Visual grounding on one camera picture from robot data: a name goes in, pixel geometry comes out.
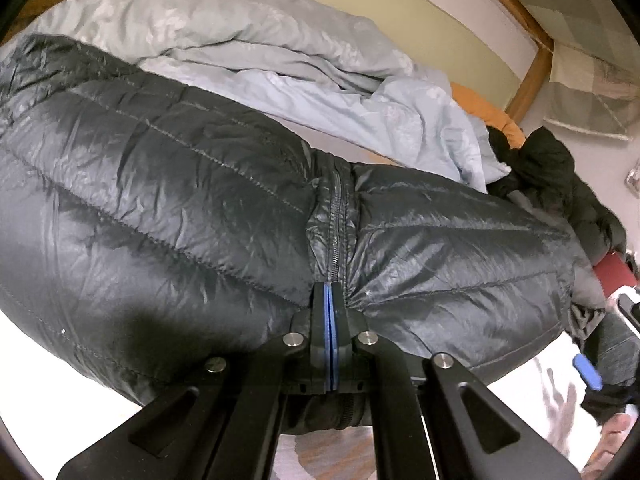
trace black mount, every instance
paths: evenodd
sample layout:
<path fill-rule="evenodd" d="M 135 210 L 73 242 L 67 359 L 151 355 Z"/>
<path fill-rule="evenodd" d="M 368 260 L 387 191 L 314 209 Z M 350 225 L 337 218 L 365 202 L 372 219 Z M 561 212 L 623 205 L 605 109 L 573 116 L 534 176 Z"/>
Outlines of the black mount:
<path fill-rule="evenodd" d="M 369 396 L 380 480 L 580 479 L 451 355 L 408 355 L 366 330 L 339 285 L 317 284 L 292 327 L 248 364 L 207 360 L 58 480 L 268 480 L 287 401 L 328 392 Z"/>

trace dark fabric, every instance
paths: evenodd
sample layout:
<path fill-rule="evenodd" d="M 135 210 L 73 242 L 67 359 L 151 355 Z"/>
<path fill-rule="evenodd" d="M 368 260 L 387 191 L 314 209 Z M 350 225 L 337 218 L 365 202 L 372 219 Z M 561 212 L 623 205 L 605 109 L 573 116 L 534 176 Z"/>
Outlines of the dark fabric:
<path fill-rule="evenodd" d="M 0 307 L 142 404 L 286 332 L 330 278 L 403 350 L 496 380 L 561 332 L 571 245 L 503 200 L 312 150 L 68 38 L 24 38 L 0 64 Z"/>
<path fill-rule="evenodd" d="M 638 283 L 638 278 L 640 277 L 640 270 L 638 269 L 638 263 L 636 262 L 635 257 L 631 253 L 625 253 L 624 255 L 626 267 L 633 274 L 636 279 L 636 285 Z"/>
<path fill-rule="evenodd" d="M 367 394 L 330 393 L 323 396 L 289 397 L 281 431 L 285 434 L 306 434 L 371 425 Z"/>
<path fill-rule="evenodd" d="M 596 330 L 606 312 L 605 293 L 596 273 L 566 220 L 534 208 L 529 199 L 517 190 L 510 192 L 508 199 L 545 224 L 565 231 L 575 240 L 571 246 L 571 256 L 574 260 L 574 294 L 564 329 L 582 350 L 584 341 Z"/>
<path fill-rule="evenodd" d="M 591 265 L 611 251 L 624 253 L 626 233 L 620 220 L 604 207 L 574 171 L 574 158 L 566 146 L 544 126 L 527 137 L 519 150 L 509 150 L 498 130 L 489 142 L 496 157 L 511 166 L 511 173 L 487 185 L 489 194 L 506 198 L 520 190 L 535 208 L 565 218 Z"/>
<path fill-rule="evenodd" d="M 602 426 L 616 413 L 624 413 L 628 404 L 640 406 L 640 394 L 636 384 L 631 386 L 605 384 L 599 392 L 587 388 L 580 406 L 596 419 L 598 425 Z"/>
<path fill-rule="evenodd" d="M 617 314 L 608 313 L 590 338 L 584 354 L 605 384 L 629 386 L 640 366 L 640 340 Z"/>

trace white wall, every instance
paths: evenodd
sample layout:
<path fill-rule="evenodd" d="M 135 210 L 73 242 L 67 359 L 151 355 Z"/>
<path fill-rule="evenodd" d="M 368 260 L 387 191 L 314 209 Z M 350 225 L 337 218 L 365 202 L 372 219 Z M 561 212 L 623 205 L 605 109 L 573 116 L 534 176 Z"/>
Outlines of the white wall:
<path fill-rule="evenodd" d="M 538 46 L 498 0 L 429 0 L 471 30 L 520 79 Z"/>
<path fill-rule="evenodd" d="M 542 124 L 549 101 L 548 85 L 543 87 L 529 113 L 520 123 L 525 134 Z M 625 177 L 640 158 L 640 124 L 631 142 L 579 134 L 560 126 L 545 124 L 569 148 L 575 172 L 596 193 L 598 199 L 620 218 L 629 246 L 640 250 L 640 201 L 626 188 Z"/>

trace bed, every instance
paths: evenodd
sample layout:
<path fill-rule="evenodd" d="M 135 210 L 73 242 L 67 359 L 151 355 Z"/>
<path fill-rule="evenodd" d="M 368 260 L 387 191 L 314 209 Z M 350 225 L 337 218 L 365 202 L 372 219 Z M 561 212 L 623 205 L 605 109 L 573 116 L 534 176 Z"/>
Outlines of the bed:
<path fill-rule="evenodd" d="M 22 10 L 22 22 L 16 24 L 13 32 L 17 32 L 34 15 L 62 1 L 31 0 Z M 515 122 L 524 117 L 551 68 L 553 41 L 518 0 L 481 0 L 482 5 L 473 9 L 464 2 L 451 0 L 317 1 L 370 18 L 411 58 L 443 70 L 452 81 L 477 92 L 495 108 L 505 110 Z M 438 31 L 436 41 L 434 30 Z M 282 117 L 278 120 L 311 145 L 348 160 L 388 162 L 388 159 L 381 158 L 384 155 L 381 150 L 336 139 L 322 130 Z M 27 411 L 33 399 L 19 395 L 17 389 L 4 390 L 2 394 L 5 397 L 0 399 L 0 410 L 3 406 L 20 406 L 10 413 L 2 412 L 2 418 L 28 458 L 48 480 L 54 477 L 65 460 L 125 420 L 137 407 L 77 376 L 71 368 L 16 332 L 4 317 L 1 322 L 2 331 L 6 334 L 2 343 L 13 352 L 16 348 L 22 349 L 19 352 L 22 360 L 2 363 L 6 366 L 4 376 L 18 381 L 24 364 L 39 362 L 46 369 L 46 375 L 32 377 L 35 380 L 34 390 L 36 384 L 43 381 L 57 383 L 54 388 L 56 394 L 48 397 L 46 403 L 40 403 L 39 412 L 31 410 L 30 415 Z M 504 377 L 492 388 L 539 433 L 561 448 L 577 468 L 581 468 L 595 447 L 599 434 L 594 421 L 577 408 L 585 384 L 570 365 L 576 352 L 577 347 L 568 336 L 563 336 L 537 360 L 514 370 L 513 375 Z M 549 377 L 547 368 L 553 368 L 556 381 L 553 373 Z M 529 400 L 532 402 L 526 402 L 522 396 L 524 383 L 529 385 Z M 535 408 L 530 409 L 534 398 Z M 566 421 L 567 417 L 571 423 L 563 426 L 560 421 Z M 48 420 L 45 425 L 47 431 L 41 431 L 34 437 L 34 424 L 42 424 L 44 418 Z M 54 432 L 61 426 L 78 438 L 66 442 L 53 439 Z M 82 428 L 82 431 L 76 431 L 77 428 Z M 337 463 L 342 464 L 340 471 L 328 469 L 318 457 L 319 450 L 326 451 L 329 442 L 340 443 L 340 446 L 333 447 L 334 452 L 342 454 L 334 457 Z M 47 448 L 46 454 L 41 451 L 44 448 Z M 341 434 L 329 432 L 304 438 L 284 437 L 280 448 L 274 477 L 280 480 L 308 480 L 322 478 L 322 475 L 324 478 L 329 475 L 331 478 L 354 480 L 375 478 L 372 436 L 366 428 Z"/>

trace zipper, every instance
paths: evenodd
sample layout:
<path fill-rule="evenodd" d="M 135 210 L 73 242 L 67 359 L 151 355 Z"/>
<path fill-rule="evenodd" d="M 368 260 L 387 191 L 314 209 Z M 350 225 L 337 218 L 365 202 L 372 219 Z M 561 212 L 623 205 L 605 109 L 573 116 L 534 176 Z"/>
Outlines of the zipper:
<path fill-rule="evenodd" d="M 338 422 L 335 429 L 344 430 L 358 422 L 357 420 L 353 420 L 355 411 L 354 394 L 342 394 L 342 414 L 340 415 L 340 422 Z"/>
<path fill-rule="evenodd" d="M 330 203 L 331 251 L 327 279 L 329 283 L 338 283 L 340 278 L 340 209 L 342 202 L 342 181 L 340 173 L 333 170 L 334 188 Z"/>

